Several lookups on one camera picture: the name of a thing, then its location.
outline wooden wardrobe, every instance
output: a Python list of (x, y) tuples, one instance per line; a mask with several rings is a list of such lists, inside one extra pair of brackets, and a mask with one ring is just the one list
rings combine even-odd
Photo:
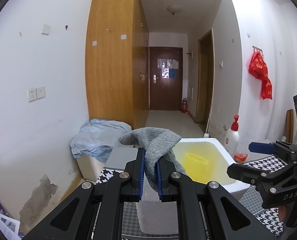
[(92, 0), (85, 50), (90, 119), (144, 127), (148, 73), (149, 31), (141, 0)]

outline yellow cloth in water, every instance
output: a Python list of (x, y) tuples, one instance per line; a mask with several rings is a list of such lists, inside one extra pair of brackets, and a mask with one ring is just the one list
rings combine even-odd
[(209, 162), (193, 153), (185, 153), (183, 167), (187, 175), (194, 181), (207, 184), (209, 182)]

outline door handle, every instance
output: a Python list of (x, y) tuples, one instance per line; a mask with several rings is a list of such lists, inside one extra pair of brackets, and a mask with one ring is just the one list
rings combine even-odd
[(156, 83), (156, 79), (157, 79), (156, 75), (153, 75), (153, 83), (154, 84)]

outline gray cloth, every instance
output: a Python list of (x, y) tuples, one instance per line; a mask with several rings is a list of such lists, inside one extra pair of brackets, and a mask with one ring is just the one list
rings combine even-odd
[(150, 186), (157, 192), (158, 185), (155, 164), (162, 157), (171, 161), (178, 172), (185, 174), (185, 169), (175, 159), (172, 148), (181, 140), (178, 134), (163, 128), (145, 127), (133, 130), (119, 137), (124, 145), (138, 145), (145, 149), (144, 170)]

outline finger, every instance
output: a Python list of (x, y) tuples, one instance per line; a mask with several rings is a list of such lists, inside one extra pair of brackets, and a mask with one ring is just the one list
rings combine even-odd
[(279, 214), (278, 214), (278, 217), (279, 217), (279, 221), (280, 223), (284, 222), (286, 216), (287, 216), (287, 206), (279, 206), (278, 207), (278, 211), (279, 211)]

